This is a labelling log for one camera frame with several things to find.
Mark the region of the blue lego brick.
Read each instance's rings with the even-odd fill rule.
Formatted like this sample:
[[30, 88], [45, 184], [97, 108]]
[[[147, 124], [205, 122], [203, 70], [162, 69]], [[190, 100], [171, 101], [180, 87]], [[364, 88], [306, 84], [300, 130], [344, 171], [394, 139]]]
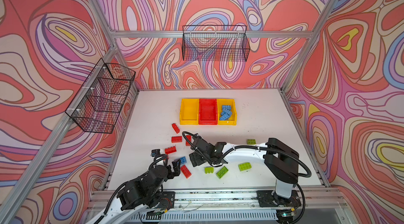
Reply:
[[222, 112], [221, 112], [221, 115], [224, 115], [224, 114], [227, 114], [227, 115], [231, 116], [232, 112], [231, 112], [231, 110], [223, 109]]
[[220, 121], [225, 121], [225, 120], [229, 120], [229, 118], [231, 117], [231, 115], [229, 115], [229, 114], [223, 114], [221, 117], [220, 117]]
[[231, 110], [232, 110], [232, 107], [231, 107], [231, 105], [222, 105], [222, 110], [231, 111]]
[[180, 161], [181, 161], [181, 165], [184, 165], [187, 163], [186, 157], [181, 157]]

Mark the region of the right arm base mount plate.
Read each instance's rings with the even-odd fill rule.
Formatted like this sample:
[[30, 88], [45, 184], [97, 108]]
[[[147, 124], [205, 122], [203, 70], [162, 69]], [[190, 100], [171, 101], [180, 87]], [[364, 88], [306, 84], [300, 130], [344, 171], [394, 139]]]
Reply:
[[260, 207], [298, 208], [302, 205], [296, 190], [292, 190], [290, 198], [278, 196], [273, 190], [258, 190], [257, 200]]

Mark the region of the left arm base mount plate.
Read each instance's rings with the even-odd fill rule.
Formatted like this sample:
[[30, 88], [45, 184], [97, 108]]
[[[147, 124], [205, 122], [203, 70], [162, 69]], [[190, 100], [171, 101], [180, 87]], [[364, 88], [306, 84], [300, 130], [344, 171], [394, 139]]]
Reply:
[[174, 191], [163, 191], [157, 192], [152, 196], [151, 201], [148, 203], [149, 208], [156, 208], [163, 210], [170, 210], [174, 208], [175, 204], [175, 192]]

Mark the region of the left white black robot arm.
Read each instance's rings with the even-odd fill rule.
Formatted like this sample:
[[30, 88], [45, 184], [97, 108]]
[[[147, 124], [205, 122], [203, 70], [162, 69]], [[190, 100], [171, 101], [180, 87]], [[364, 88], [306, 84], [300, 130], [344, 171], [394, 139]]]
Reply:
[[151, 216], [161, 217], [174, 208], [175, 200], [175, 192], [164, 192], [163, 183], [181, 174], [181, 164], [182, 161], [177, 159], [169, 165], [167, 154], [156, 155], [148, 170], [118, 186], [104, 210], [88, 223], [124, 224], [146, 209], [151, 210]]

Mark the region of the small green lego brick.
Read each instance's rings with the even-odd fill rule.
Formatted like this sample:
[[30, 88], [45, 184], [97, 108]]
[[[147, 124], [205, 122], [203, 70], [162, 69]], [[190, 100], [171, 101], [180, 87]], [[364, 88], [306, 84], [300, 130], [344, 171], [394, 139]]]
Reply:
[[255, 139], [247, 139], [247, 145], [256, 145]]

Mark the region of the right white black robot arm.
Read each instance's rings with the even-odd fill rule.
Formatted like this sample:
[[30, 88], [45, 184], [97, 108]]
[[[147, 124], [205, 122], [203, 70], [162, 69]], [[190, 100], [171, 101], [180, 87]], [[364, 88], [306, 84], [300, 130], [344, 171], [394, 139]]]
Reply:
[[271, 193], [272, 203], [276, 207], [291, 203], [292, 192], [300, 177], [310, 178], [311, 170], [299, 159], [299, 153], [277, 138], [269, 138], [259, 145], [234, 145], [207, 142], [199, 134], [182, 132], [183, 138], [193, 151], [189, 158], [194, 167], [204, 163], [212, 167], [224, 167], [228, 163], [264, 164], [276, 178], [275, 190]]

